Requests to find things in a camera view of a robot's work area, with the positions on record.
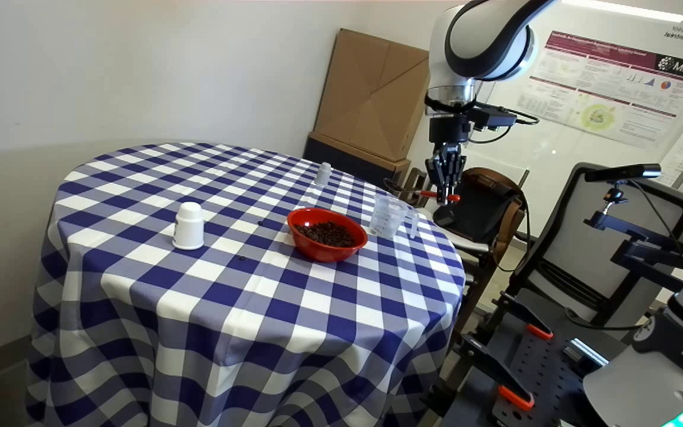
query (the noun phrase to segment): round table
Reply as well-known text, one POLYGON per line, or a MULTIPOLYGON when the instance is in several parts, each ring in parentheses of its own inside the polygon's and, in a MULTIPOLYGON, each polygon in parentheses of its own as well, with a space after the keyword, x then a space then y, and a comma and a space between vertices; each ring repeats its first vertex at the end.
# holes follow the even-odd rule
POLYGON ((176 143, 102 155, 58 186, 36 291, 27 415, 45 425, 413 425, 463 295, 451 240, 414 218, 340 263, 284 218, 369 223, 375 186, 275 152, 176 143), (203 248, 176 250, 183 203, 203 248))

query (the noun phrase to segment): small white container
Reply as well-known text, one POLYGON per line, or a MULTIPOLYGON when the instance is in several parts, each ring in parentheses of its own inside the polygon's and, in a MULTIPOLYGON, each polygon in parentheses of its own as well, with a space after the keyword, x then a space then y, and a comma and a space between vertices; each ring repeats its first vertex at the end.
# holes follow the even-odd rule
POLYGON ((176 216, 172 248, 199 250, 203 245, 203 218, 201 207, 193 203, 183 203, 176 216))
POLYGON ((321 190, 327 186, 327 179, 331 177, 331 171, 335 168, 327 161, 321 161, 320 168, 318 168, 318 177, 316 177, 316 189, 321 190))

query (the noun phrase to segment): black chair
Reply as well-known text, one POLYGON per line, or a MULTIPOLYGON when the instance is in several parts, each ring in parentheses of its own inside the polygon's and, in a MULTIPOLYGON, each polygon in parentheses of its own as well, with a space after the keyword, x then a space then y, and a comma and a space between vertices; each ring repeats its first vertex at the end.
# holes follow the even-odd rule
MULTIPOLYGON (((659 286, 612 263, 612 254, 626 240, 624 234, 598 230, 584 223, 604 207, 610 183, 587 183, 594 164, 576 164, 537 236, 531 254, 510 277, 506 295, 531 288, 567 306, 579 320, 594 328, 636 326, 659 295, 659 286)), ((683 242, 683 196, 651 183, 624 183, 626 203, 610 216, 631 222, 651 234, 671 234, 683 242)))
MULTIPOLYGON (((408 204, 418 210, 427 204, 422 198, 422 190, 429 189, 425 171, 409 168, 396 189, 408 204)), ((438 207, 433 223, 453 240, 467 275, 467 292, 453 328, 453 334, 460 334, 523 218, 525 199, 520 183, 478 166, 463 171, 454 196, 460 203, 438 207)))

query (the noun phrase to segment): poster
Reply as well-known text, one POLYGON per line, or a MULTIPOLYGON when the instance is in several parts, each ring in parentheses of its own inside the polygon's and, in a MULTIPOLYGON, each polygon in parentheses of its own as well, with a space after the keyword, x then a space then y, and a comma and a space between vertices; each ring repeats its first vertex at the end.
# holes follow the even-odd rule
POLYGON ((592 135, 659 151, 683 113, 683 60, 553 31, 520 108, 592 135))

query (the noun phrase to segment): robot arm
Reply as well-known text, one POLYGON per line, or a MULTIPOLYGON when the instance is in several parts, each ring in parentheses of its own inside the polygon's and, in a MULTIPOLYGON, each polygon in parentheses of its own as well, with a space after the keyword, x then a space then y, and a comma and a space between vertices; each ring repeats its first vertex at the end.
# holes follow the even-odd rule
POLYGON ((528 21, 553 0, 469 0, 447 11, 432 37, 429 140, 427 159, 435 203, 453 203, 465 168, 460 146, 469 132, 510 128, 516 114, 473 103, 480 82, 504 82, 525 68, 534 52, 528 21))

